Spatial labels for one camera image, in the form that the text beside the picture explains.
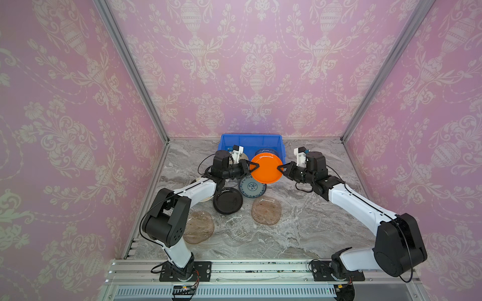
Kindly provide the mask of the aluminium frame rail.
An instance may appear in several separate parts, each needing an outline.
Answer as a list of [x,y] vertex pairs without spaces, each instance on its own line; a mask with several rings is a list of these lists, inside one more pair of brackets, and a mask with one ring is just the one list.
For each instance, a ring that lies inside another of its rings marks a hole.
[[208,259],[209,282],[160,282],[159,260],[116,260],[99,300],[429,300],[416,273],[362,270],[363,282],[315,282],[310,261]]

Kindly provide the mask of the black round plate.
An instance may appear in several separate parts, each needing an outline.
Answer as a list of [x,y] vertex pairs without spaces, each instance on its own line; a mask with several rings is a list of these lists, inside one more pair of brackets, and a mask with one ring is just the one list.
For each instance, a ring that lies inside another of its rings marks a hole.
[[214,196],[213,207],[220,214],[230,215],[237,213],[242,208],[243,202],[242,193],[235,188],[229,188]]

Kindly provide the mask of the blue floral patterned plate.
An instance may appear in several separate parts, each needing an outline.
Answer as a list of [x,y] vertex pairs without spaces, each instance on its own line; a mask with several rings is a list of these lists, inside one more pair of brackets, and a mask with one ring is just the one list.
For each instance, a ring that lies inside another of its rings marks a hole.
[[246,176],[240,180],[238,189],[244,197],[256,199],[266,192],[267,184],[258,182],[252,176]]

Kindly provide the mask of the corner aluminium post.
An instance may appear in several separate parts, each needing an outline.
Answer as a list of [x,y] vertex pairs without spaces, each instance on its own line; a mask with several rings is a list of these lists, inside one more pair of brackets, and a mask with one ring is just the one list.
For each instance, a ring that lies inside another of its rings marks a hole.
[[126,70],[128,71],[128,74],[133,81],[133,85],[138,91],[139,96],[143,101],[143,104],[145,105],[151,120],[153,121],[154,127],[158,135],[160,136],[164,144],[169,144],[169,137],[167,135],[167,131],[162,124],[161,118],[157,112],[154,102],[149,95],[149,91],[144,84],[144,81],[141,77],[139,69],[136,66],[134,58],[129,51],[128,43],[123,36],[117,21],[115,20],[115,17],[109,7],[108,1],[93,0],[93,2],[105,24],[105,27],[107,28],[107,31],[114,43],[114,46],[119,53],[121,61],[125,65]]
[[383,86],[384,82],[386,81],[394,66],[398,62],[399,58],[402,56],[403,52],[409,45],[417,29],[424,21],[426,15],[430,11],[434,3],[434,0],[418,1],[417,5],[414,8],[414,11],[410,15],[408,22],[404,26],[403,30],[400,32],[399,37],[395,40],[394,46],[390,50],[387,58],[385,59],[380,70],[376,74],[374,81],[367,90],[367,93],[361,101],[358,109],[355,111],[353,117],[348,123],[345,132],[341,136],[340,140],[343,145],[346,145],[348,143],[356,127],[368,110],[370,103]]

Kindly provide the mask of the right corner aluminium post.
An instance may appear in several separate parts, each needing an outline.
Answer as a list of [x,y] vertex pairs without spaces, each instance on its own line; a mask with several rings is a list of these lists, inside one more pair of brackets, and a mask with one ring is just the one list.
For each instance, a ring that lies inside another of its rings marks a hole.
[[394,66],[398,62],[399,58],[402,56],[403,52],[409,45],[417,29],[424,21],[426,15],[430,11],[434,3],[434,0],[418,1],[417,5],[414,8],[414,11],[410,15],[408,22],[404,26],[403,30],[400,32],[399,37],[395,40],[394,46],[390,50],[387,58],[385,59],[380,70],[376,74],[374,81],[367,90],[367,93],[361,101],[358,109],[355,111],[353,117],[348,123],[345,132],[341,136],[340,140],[343,145],[346,145],[348,143],[356,127],[368,110],[370,103],[383,86],[384,82],[386,81]]

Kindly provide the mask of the clear glass plate centre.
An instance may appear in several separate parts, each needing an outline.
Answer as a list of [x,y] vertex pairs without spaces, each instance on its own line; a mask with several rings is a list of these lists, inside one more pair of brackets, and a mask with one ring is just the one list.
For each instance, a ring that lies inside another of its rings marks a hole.
[[221,222],[223,241],[231,247],[239,247],[252,240],[250,223],[243,216],[228,216]]

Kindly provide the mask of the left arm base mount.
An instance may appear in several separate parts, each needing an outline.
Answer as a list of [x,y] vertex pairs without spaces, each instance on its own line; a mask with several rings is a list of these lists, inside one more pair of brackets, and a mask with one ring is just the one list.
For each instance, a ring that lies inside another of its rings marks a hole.
[[184,268],[177,267],[174,263],[164,262],[159,272],[160,282],[209,282],[211,278],[212,262],[194,261],[187,263]]

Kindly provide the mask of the orange plastic plate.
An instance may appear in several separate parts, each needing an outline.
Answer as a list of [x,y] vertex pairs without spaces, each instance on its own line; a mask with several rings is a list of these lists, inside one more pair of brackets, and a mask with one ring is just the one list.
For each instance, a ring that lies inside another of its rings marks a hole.
[[282,160],[275,154],[260,153],[253,159],[258,164],[251,170],[251,176],[262,184],[273,184],[282,178],[282,171],[278,170],[283,165]]

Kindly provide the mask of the blue plastic bin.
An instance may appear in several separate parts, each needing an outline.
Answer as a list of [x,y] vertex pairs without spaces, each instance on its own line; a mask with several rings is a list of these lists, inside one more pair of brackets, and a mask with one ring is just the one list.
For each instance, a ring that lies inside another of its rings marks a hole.
[[282,136],[275,134],[222,134],[218,150],[229,150],[234,145],[244,148],[244,154],[252,159],[259,149],[272,149],[284,164],[286,162],[286,148]]

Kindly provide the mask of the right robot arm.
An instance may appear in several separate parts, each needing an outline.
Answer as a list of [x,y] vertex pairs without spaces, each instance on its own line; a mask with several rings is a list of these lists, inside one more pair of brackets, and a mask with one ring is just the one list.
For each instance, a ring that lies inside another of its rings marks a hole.
[[295,183],[310,185],[312,192],[351,214],[374,235],[373,247],[348,247],[332,254],[330,268],[337,279],[345,280],[359,270],[381,270],[401,277],[428,259],[416,219],[385,209],[354,191],[327,166],[321,152],[303,150],[295,162],[277,170]]

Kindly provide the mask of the brown clear plate centre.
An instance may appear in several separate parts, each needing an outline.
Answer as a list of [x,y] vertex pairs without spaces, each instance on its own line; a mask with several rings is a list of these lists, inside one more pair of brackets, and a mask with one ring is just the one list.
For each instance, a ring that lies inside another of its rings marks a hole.
[[267,196],[256,198],[252,204],[251,215],[257,223],[275,225],[282,217],[281,202]]

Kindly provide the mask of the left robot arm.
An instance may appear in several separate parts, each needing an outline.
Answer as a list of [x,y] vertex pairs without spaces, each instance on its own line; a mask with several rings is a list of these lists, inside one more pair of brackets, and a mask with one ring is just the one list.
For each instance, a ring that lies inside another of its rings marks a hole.
[[229,215],[238,212],[243,205],[242,193],[226,188],[225,182],[246,178],[260,165],[240,159],[240,155],[240,149],[232,153],[218,150],[200,180],[177,190],[160,189],[139,224],[140,234],[163,249],[170,268],[181,278],[186,279],[194,272],[195,257],[183,238],[192,207],[205,199],[213,199],[215,210]]

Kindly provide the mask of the brown clear plate left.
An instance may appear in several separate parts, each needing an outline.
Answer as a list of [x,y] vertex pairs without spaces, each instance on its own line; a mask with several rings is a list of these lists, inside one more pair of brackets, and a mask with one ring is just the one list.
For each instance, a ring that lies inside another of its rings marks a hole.
[[210,213],[193,211],[188,215],[183,238],[185,242],[196,245],[208,240],[214,233],[215,225]]

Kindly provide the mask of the brown clear plate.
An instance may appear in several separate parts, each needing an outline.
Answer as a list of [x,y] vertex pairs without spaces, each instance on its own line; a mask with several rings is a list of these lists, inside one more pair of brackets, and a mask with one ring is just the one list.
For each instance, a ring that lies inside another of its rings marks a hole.
[[252,204],[251,215],[257,223],[275,225],[282,217],[281,202],[267,196],[256,198]]
[[208,240],[214,233],[215,225],[210,213],[193,211],[188,215],[183,238],[185,242],[196,245]]

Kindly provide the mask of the grey clear plate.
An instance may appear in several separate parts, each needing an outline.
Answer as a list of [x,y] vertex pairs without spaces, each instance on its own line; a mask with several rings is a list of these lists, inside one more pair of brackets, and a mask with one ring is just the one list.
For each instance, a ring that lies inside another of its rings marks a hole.
[[277,150],[272,149],[272,148],[260,148],[260,149],[256,150],[255,155],[257,156],[257,155],[263,154],[263,153],[273,154],[275,156],[279,155]]

